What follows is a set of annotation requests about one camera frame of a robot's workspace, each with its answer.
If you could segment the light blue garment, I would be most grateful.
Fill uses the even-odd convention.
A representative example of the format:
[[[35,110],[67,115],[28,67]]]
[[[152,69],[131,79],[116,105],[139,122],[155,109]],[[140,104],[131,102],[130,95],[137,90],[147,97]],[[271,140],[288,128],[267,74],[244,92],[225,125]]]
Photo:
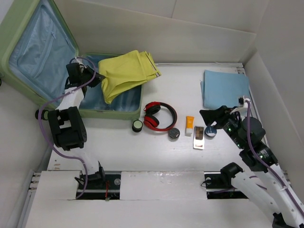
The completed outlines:
[[[205,70],[201,81],[204,108],[215,110],[225,105],[239,106],[239,98],[249,98],[249,79],[244,74]]]

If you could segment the black round jar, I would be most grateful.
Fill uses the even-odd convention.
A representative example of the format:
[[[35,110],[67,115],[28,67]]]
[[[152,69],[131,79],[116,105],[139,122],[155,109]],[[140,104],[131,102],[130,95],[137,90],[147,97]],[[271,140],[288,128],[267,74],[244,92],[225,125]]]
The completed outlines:
[[[180,130],[178,128],[173,127],[168,131],[168,138],[171,141],[176,141],[179,139],[180,134]]]

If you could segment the yellow garment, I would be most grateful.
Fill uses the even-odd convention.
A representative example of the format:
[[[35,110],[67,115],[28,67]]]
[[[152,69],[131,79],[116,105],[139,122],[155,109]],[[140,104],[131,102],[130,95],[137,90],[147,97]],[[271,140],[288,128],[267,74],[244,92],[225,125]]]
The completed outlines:
[[[161,76],[152,55],[134,50],[98,62],[104,101],[111,104],[121,93]]]

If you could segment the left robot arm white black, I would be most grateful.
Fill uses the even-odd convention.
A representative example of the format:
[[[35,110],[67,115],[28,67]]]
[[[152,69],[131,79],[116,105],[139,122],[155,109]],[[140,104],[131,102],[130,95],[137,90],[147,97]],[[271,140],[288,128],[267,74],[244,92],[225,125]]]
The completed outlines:
[[[95,87],[99,83],[100,75],[89,66],[82,63],[69,63],[66,65],[68,77],[65,82],[65,96],[60,100],[59,106],[48,113],[48,123],[53,141],[57,148],[64,151],[83,149],[87,141],[87,132],[79,107],[84,100],[87,87]],[[85,173],[76,177],[76,181],[83,187],[101,188],[106,184],[103,167],[98,162],[98,170],[88,167],[86,162],[93,165],[85,154],[61,155],[70,160],[78,160],[85,165]]]

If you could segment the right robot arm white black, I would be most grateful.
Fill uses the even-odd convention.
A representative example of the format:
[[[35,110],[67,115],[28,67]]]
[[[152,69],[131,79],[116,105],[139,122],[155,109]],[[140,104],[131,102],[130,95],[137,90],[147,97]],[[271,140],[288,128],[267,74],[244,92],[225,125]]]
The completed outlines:
[[[221,106],[216,110],[200,110],[206,126],[224,130],[241,150],[239,156],[244,164],[264,184],[259,187],[245,171],[232,162],[220,170],[220,183],[241,191],[268,218],[274,228],[302,228],[304,205],[286,180],[277,158],[262,142],[266,132],[260,121],[250,115],[251,104],[247,102],[247,115],[240,120],[237,108]]]

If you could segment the orange white sunscreen tube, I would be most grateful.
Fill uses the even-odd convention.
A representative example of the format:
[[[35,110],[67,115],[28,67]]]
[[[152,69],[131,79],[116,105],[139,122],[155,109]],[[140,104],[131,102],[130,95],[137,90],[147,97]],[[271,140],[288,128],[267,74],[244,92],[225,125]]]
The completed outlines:
[[[186,128],[185,128],[185,135],[191,136],[193,133],[194,127],[194,117],[193,116],[186,116]]]

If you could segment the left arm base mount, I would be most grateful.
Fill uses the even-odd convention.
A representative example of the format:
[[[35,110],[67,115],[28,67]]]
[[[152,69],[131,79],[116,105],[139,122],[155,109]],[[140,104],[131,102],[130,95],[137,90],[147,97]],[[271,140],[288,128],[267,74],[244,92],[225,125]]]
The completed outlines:
[[[108,172],[105,174],[105,181],[93,182],[90,180],[87,184],[85,192],[83,192],[84,181],[80,178],[77,180],[78,187],[76,191],[76,198],[78,200],[119,200],[120,199],[120,186],[121,186],[121,173]]]

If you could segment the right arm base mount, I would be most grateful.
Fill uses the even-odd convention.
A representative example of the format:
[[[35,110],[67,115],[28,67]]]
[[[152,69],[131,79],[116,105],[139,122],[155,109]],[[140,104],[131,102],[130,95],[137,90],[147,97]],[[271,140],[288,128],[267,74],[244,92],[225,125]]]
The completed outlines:
[[[208,200],[247,199],[241,191],[229,185],[219,171],[204,172],[201,187],[206,190]]]

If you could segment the red black headphones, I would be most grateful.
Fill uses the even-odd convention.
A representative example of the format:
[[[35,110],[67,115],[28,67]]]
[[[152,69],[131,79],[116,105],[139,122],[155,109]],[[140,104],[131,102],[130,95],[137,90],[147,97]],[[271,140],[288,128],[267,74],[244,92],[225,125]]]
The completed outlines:
[[[143,124],[156,132],[169,131],[178,120],[176,110],[164,102],[150,102],[145,105],[143,111]]]

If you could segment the blue round tin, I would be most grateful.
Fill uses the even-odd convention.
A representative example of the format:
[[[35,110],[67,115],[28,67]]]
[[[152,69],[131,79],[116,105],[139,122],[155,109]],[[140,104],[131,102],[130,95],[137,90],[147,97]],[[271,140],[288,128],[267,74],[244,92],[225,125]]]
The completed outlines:
[[[204,135],[207,139],[213,139],[217,135],[217,129],[213,126],[207,126],[204,131]]]

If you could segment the eyeshadow palette with mirror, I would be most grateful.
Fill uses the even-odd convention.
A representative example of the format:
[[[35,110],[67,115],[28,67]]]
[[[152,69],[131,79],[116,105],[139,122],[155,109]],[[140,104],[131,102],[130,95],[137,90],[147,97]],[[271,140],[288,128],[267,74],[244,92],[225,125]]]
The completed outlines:
[[[193,136],[193,148],[197,150],[204,150],[205,138],[204,138],[204,127],[195,126]]]

